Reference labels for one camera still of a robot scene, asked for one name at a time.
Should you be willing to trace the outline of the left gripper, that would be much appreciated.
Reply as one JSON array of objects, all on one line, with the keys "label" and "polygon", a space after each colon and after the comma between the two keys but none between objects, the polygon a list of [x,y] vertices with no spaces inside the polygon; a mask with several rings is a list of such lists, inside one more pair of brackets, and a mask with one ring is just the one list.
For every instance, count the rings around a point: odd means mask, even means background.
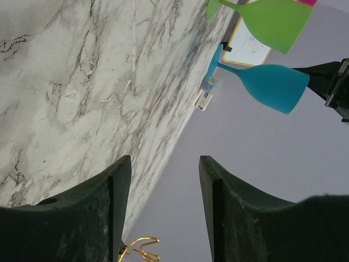
[{"label": "left gripper", "polygon": [[342,123],[348,123],[348,58],[305,68],[293,68],[310,75],[308,87],[334,109]]}]

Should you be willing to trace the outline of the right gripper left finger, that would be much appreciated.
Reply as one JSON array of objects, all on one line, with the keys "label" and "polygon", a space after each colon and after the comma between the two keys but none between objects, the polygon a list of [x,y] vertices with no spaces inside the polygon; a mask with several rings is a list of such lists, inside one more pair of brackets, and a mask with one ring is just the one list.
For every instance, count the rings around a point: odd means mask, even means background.
[{"label": "right gripper left finger", "polygon": [[1,208],[1,261],[117,261],[131,158],[36,205]]}]

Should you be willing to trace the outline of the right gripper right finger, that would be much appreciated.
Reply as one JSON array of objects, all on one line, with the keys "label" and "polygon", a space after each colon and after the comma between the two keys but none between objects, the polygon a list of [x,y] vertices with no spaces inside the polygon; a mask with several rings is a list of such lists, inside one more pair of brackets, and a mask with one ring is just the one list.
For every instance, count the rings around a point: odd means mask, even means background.
[{"label": "right gripper right finger", "polygon": [[199,176],[213,261],[348,261],[348,196],[292,203],[201,156]]}]

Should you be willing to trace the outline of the blue wine glass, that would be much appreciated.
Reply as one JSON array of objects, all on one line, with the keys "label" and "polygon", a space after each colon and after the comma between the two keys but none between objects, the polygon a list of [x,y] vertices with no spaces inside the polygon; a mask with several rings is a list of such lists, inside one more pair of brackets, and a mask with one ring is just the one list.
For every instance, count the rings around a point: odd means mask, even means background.
[{"label": "blue wine glass", "polygon": [[209,80],[216,68],[237,75],[249,94],[259,103],[283,114],[289,114],[300,101],[310,81],[310,75],[278,64],[261,64],[237,69],[220,63],[224,45],[216,49],[205,79]]}]

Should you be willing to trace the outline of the green wine glass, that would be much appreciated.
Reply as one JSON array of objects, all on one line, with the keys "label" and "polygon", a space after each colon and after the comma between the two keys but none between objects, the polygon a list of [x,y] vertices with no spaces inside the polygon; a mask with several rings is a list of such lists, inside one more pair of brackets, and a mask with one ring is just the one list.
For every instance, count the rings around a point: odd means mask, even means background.
[{"label": "green wine glass", "polygon": [[287,54],[296,42],[314,7],[293,0],[258,0],[246,4],[208,1],[206,18],[212,19],[221,5],[240,14],[259,42]]}]

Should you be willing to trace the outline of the magenta wine glass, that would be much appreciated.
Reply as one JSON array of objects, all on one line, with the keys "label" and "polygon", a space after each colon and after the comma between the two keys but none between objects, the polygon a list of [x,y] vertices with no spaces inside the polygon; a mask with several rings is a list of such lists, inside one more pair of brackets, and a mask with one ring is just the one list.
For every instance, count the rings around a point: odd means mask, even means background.
[{"label": "magenta wine glass", "polygon": [[306,5],[314,6],[317,3],[317,0],[296,0]]}]

